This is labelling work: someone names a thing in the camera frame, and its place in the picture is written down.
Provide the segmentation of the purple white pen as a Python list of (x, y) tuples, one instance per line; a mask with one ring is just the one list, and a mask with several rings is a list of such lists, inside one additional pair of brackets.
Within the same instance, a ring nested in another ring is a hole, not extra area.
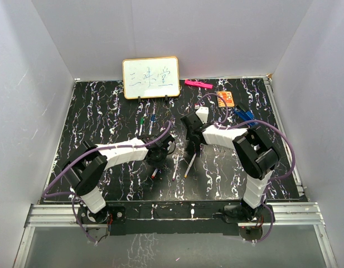
[(175, 168), (174, 168), (174, 172), (173, 172), (173, 176), (172, 176), (172, 181), (175, 181), (175, 179), (176, 179), (176, 173), (177, 173), (177, 169), (178, 169), (179, 158), (180, 158), (180, 156), (177, 155), (176, 161), (175, 161)]

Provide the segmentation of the red white pen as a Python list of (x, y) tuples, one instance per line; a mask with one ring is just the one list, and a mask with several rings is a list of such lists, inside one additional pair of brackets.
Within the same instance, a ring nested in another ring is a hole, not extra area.
[(155, 169), (153, 171), (152, 176), (151, 176), (152, 179), (154, 179), (156, 177), (157, 172), (158, 172), (158, 169)]

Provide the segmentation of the orange white pen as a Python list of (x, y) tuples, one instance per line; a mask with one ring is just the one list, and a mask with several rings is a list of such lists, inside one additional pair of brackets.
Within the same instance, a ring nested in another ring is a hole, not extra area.
[(189, 171), (190, 171), (190, 169), (191, 169), (191, 167), (192, 167), (192, 165), (193, 165), (193, 163), (195, 161), (196, 155), (197, 155), (197, 153), (194, 153), (194, 155), (193, 155), (193, 157), (192, 157), (192, 159), (191, 159), (191, 161), (190, 161), (190, 163), (189, 163), (189, 165), (188, 165), (188, 167), (187, 167), (187, 169), (185, 171), (184, 178), (187, 178), (188, 173), (189, 173)]

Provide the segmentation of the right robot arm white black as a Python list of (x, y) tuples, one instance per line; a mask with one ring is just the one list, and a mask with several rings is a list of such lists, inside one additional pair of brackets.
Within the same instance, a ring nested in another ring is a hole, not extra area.
[(188, 146), (199, 152), (201, 145), (218, 145), (235, 150), (247, 174), (246, 190), (240, 205), (229, 216), (253, 222), (265, 205), (265, 192), (280, 153), (260, 125), (249, 128), (220, 126), (207, 121), (207, 115), (190, 112), (181, 117)]

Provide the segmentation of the green white pen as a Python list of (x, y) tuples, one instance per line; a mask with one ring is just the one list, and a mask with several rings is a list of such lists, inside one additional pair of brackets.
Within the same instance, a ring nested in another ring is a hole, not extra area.
[(143, 125), (144, 125), (144, 118), (142, 117), (142, 118), (140, 119), (140, 124), (139, 124), (139, 132), (138, 132), (139, 136), (142, 134)]

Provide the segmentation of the blue white pen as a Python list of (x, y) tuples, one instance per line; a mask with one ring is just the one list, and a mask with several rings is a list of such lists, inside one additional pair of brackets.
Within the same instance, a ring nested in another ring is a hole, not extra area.
[(155, 122), (155, 117), (156, 115), (155, 114), (152, 114), (151, 116), (151, 121), (150, 121), (150, 126), (149, 126), (149, 135), (152, 134), (152, 130), (153, 130), (153, 125), (154, 125), (154, 122)]

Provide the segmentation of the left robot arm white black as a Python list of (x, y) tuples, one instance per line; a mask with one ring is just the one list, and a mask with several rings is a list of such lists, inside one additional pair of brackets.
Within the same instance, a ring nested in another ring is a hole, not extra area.
[(83, 142), (68, 158), (65, 167), (71, 168), (64, 172), (64, 177), (87, 206), (90, 218), (101, 223), (109, 214), (98, 188), (103, 172), (131, 161), (146, 161), (151, 167), (161, 169), (174, 142), (175, 138), (169, 133), (142, 135), (108, 145)]

